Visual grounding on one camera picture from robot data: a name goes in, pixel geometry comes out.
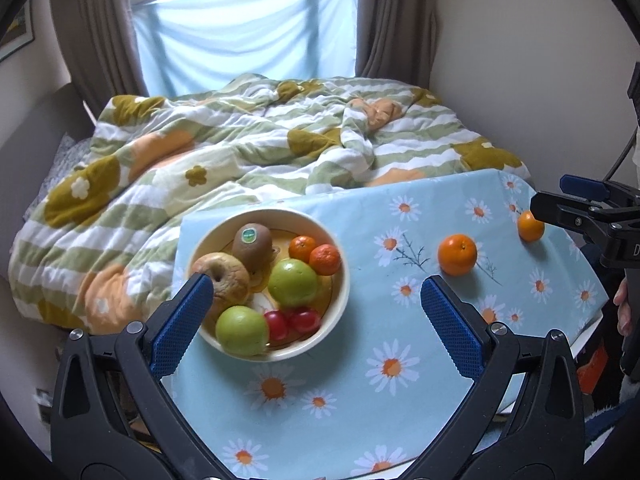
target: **pillow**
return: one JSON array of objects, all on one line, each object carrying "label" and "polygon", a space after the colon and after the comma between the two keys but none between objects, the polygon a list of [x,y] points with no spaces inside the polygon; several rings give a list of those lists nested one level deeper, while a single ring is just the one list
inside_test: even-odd
[{"label": "pillow", "polygon": [[80,163],[84,156],[89,153],[91,139],[83,139],[76,142],[67,134],[62,136],[58,150],[53,158],[53,164],[49,170],[49,174],[45,177],[40,185],[40,191],[36,198],[33,199],[27,211],[22,215],[22,219],[26,222],[33,214],[34,209],[42,202],[45,197],[62,182],[73,169]]}]

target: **kiwi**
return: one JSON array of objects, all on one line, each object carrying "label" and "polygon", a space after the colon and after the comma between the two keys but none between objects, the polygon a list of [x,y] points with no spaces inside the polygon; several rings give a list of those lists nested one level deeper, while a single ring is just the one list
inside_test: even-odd
[{"label": "kiwi", "polygon": [[271,231],[261,224],[246,224],[238,229],[231,254],[242,262],[249,273],[264,266],[273,256]]}]

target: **red cherry tomato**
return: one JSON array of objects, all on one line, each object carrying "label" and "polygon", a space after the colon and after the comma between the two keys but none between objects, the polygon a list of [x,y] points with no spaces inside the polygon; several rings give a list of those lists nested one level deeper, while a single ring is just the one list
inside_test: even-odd
[{"label": "red cherry tomato", "polygon": [[269,341],[282,341],[289,335],[287,319],[279,310],[270,310],[264,313],[264,319],[269,325]]},{"label": "red cherry tomato", "polygon": [[289,325],[293,330],[301,334],[315,332],[320,327],[322,318],[314,309],[301,306],[289,316]]}]

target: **human hand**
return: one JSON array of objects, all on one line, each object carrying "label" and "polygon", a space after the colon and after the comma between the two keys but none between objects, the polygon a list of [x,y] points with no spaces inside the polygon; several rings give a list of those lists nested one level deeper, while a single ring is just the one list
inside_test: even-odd
[{"label": "human hand", "polygon": [[631,334],[631,307],[626,300],[626,278],[622,280],[616,295],[613,297],[613,304],[618,308],[618,332],[623,336]]}]

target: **cable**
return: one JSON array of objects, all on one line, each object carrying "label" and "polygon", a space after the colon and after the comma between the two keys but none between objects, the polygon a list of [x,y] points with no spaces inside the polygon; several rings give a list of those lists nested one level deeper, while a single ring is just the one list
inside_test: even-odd
[{"label": "cable", "polygon": [[622,162],[626,159],[626,156],[631,151],[631,148],[636,145],[636,133],[637,132],[638,132],[638,128],[635,128],[633,134],[631,135],[631,138],[629,139],[629,142],[625,146],[625,149],[622,150],[622,153],[620,153],[620,156],[618,157],[618,160],[615,162],[615,164],[607,172],[607,175],[604,177],[604,179],[603,179],[604,182],[606,182],[607,180],[611,180],[611,177],[613,176],[614,173],[616,173],[616,171],[620,167],[620,164],[622,164]]}]

